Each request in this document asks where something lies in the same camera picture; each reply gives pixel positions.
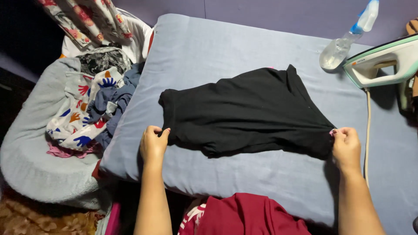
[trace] purple wall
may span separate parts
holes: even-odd
[[[160,15],[177,13],[276,31],[339,38],[357,21],[368,0],[113,0],[150,25]],[[360,44],[379,45],[406,34],[418,17],[418,0],[382,0],[372,31]]]

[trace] ironing board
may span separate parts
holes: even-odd
[[[331,123],[357,129],[363,162],[366,94],[342,68],[333,73],[320,68],[319,54],[330,40],[175,14],[161,16],[154,32],[139,85],[104,153],[101,170],[140,180],[141,133],[148,125],[163,125],[158,99],[165,89],[188,89],[261,67],[286,69],[289,64]],[[354,44],[351,55],[368,48]],[[413,234],[412,221],[418,215],[417,131],[399,114],[394,86],[372,88],[371,95],[372,199],[388,234]],[[339,172],[332,161],[283,151],[207,158],[200,151],[169,146],[163,178],[167,188],[188,195],[261,194],[293,215],[329,226],[336,219]]]

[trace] white iron cord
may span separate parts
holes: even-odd
[[[372,118],[372,110],[370,106],[370,91],[368,87],[365,87],[364,90],[366,91],[367,95],[367,131],[366,131],[366,154],[364,156],[364,178],[366,179],[367,187],[369,187],[369,137],[370,137],[370,120]]]

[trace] plastic bottle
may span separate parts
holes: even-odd
[[[324,69],[335,69],[348,55],[351,44],[361,38],[363,32],[368,32],[379,12],[379,0],[370,0],[366,9],[360,14],[360,19],[342,38],[334,39],[319,55],[319,65]]]

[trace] black t-shirt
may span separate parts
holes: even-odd
[[[169,144],[208,156],[284,150],[330,156],[335,128],[310,99],[296,69],[262,68],[186,90],[167,89]]]

